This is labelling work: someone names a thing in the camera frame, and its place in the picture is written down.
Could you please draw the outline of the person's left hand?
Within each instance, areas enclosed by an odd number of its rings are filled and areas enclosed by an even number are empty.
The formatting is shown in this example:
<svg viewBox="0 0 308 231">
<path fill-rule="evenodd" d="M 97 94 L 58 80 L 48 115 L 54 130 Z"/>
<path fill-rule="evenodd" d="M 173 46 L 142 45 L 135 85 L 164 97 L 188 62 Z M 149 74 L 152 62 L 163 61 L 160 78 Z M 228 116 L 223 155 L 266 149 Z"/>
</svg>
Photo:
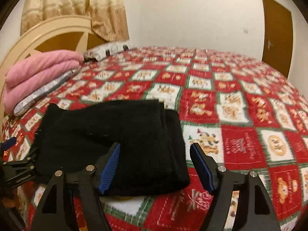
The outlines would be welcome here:
<svg viewBox="0 0 308 231">
<path fill-rule="evenodd" d="M 8 189 L 1 193 L 1 203 L 5 208 L 11 209 L 16 208 L 19 209 L 20 201 L 18 196 L 18 189 Z"/>
</svg>

